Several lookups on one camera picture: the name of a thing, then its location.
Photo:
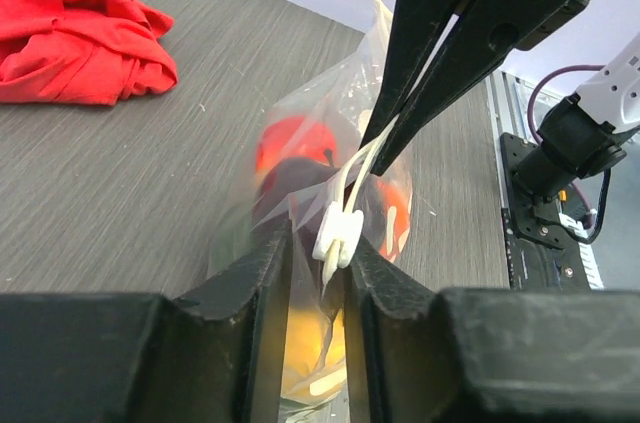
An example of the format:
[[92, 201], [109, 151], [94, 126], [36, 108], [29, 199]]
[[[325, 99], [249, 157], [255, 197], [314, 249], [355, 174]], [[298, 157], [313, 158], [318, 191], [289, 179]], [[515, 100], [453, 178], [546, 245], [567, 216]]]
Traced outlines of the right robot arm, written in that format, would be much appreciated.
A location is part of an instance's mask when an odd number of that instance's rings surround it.
[[[372, 170], [386, 172], [413, 137], [501, 65], [550, 34], [552, 18], [576, 0], [396, 0], [379, 97], [364, 138], [384, 137]], [[622, 108], [639, 75], [625, 57], [555, 107], [541, 146], [518, 172], [535, 196], [551, 198], [575, 178], [610, 169], [638, 130]]]

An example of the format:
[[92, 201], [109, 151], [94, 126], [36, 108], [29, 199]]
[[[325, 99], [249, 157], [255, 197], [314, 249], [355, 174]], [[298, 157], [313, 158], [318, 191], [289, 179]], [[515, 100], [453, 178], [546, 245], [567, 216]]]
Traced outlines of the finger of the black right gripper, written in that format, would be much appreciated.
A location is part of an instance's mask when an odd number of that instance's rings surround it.
[[494, 70], [511, 51], [447, 51], [446, 35], [458, 18], [453, 16], [440, 36], [391, 129], [372, 171], [382, 175], [420, 129]]
[[362, 142], [398, 115], [440, 36], [470, 0], [396, 0], [382, 86]]

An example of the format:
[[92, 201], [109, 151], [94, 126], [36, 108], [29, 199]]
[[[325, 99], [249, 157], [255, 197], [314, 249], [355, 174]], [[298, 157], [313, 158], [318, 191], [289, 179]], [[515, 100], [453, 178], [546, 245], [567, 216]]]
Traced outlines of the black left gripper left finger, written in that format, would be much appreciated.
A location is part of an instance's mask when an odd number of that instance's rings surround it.
[[183, 422], [275, 422], [292, 279], [289, 218], [260, 229], [250, 249], [176, 298], [198, 325], [182, 340]]

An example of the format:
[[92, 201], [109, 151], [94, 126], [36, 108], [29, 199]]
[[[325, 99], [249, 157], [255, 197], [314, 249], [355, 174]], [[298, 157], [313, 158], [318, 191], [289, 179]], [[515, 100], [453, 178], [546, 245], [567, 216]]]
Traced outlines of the clear dotted zip bag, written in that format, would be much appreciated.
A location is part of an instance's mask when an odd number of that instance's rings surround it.
[[[328, 153], [328, 164], [337, 173], [330, 184], [330, 209], [348, 211], [350, 221], [360, 223], [364, 214], [355, 208], [356, 198], [364, 180], [372, 176], [378, 182], [395, 183], [399, 188], [412, 190], [407, 157], [398, 159], [382, 176], [362, 175], [363, 157], [359, 146], [379, 95], [382, 74], [392, 24], [392, 12], [382, 0], [374, 0], [372, 27], [364, 35], [357, 49], [344, 60], [322, 72], [311, 81], [282, 98], [267, 112], [263, 131], [276, 121], [305, 116], [326, 125], [334, 134], [337, 150]], [[216, 228], [208, 271], [216, 274], [243, 256], [254, 240], [253, 208], [260, 187], [268, 172], [257, 173], [255, 153], [245, 160], [233, 179], [230, 202]], [[293, 272], [289, 309], [319, 310], [332, 322], [343, 310], [343, 273], [339, 267], [325, 268], [324, 254], [305, 244], [301, 234], [293, 230]], [[303, 405], [281, 397], [278, 418], [282, 422], [313, 422], [318, 414], [340, 396], [316, 405]]]

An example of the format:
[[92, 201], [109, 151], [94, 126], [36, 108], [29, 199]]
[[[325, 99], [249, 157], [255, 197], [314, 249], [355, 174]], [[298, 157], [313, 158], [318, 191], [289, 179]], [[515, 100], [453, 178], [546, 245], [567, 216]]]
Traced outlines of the dark red apple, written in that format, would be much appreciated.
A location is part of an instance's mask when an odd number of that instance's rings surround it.
[[[337, 173], [335, 167], [310, 158], [287, 158], [265, 177], [253, 208], [255, 232], [265, 234], [279, 227], [288, 217], [294, 219], [292, 229], [302, 241], [312, 245], [330, 198], [330, 184]], [[367, 177], [360, 188], [355, 208], [364, 214], [362, 235], [374, 246], [386, 236], [386, 217], [375, 178]]]

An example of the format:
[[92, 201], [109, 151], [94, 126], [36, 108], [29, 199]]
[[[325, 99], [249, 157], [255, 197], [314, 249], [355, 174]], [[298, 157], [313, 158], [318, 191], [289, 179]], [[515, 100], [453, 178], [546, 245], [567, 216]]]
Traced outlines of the yellow lemon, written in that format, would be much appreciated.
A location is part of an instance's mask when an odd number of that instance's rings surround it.
[[281, 397], [303, 405], [334, 398], [347, 380], [344, 312], [330, 322], [319, 310], [290, 308]]

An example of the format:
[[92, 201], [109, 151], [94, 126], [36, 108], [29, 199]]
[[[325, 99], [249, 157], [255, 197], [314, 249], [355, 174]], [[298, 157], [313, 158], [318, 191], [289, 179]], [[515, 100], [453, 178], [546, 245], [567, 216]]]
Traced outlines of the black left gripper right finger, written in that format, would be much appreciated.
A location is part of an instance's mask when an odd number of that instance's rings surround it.
[[365, 238], [344, 271], [344, 325], [353, 422], [422, 422], [426, 378], [418, 355], [434, 292]]

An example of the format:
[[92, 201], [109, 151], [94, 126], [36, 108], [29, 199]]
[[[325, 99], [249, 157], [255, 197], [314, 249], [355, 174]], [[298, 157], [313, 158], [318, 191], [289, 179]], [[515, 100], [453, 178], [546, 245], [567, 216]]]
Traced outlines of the orange fruit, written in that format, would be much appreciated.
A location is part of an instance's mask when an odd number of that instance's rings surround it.
[[395, 183], [377, 183], [382, 197], [385, 236], [380, 254], [394, 263], [403, 251], [410, 233], [412, 190], [399, 188]]

